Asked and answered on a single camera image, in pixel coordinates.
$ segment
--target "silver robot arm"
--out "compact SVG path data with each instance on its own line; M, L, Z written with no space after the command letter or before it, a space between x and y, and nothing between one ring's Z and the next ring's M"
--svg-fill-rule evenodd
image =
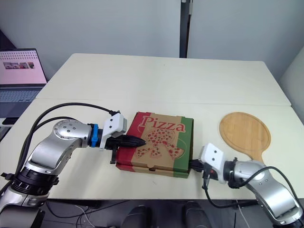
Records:
M211 143L203 147L199 161L216 172L219 182L225 184L228 181L232 188L266 167L259 161L226 161L223 151ZM255 194L274 227L289 224L290 227L302 227L302 222L300 226L295 226L299 219L303 219L301 206L290 191L272 177L269 170L261 172L245 186Z
M23 170L16 176L0 199L0 227L31 227L39 207L49 196L49 190L58 184L58 175L76 148L106 147L110 137L126 131L126 119L117 113L106 120L104 128L77 120L62 120L54 125L52 133L41 141L28 158Z

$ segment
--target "wooden board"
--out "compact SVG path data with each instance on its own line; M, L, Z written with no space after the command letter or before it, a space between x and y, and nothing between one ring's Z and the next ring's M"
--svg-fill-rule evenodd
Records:
M270 145L271 136L261 120L247 113L230 113L221 120L219 131L230 147L263 162L262 152Z

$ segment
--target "laptop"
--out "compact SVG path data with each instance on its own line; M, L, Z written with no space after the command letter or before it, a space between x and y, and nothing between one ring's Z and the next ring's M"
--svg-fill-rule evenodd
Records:
M20 117L46 83L36 49L0 51L0 118Z

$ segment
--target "red stripe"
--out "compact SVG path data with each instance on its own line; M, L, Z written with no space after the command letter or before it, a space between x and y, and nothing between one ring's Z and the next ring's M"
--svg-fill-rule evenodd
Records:
M144 127L139 127L143 120L143 116L150 116L151 113L140 113L138 112L127 132L127 135L133 135L141 138ZM135 153L136 148L119 148L117 151L116 160L118 163L123 165L132 165L132 158Z
M120 170L125 170L125 171L130 171L130 172L135 172L135 170L132 168L131 165L121 165L121 164L116 164L116 167L119 168Z

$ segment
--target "pizza box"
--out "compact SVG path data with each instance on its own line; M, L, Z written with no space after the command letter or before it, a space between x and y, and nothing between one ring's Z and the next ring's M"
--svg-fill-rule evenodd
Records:
M127 132L144 139L137 148L119 148L117 168L187 178L193 150L193 119L138 112Z

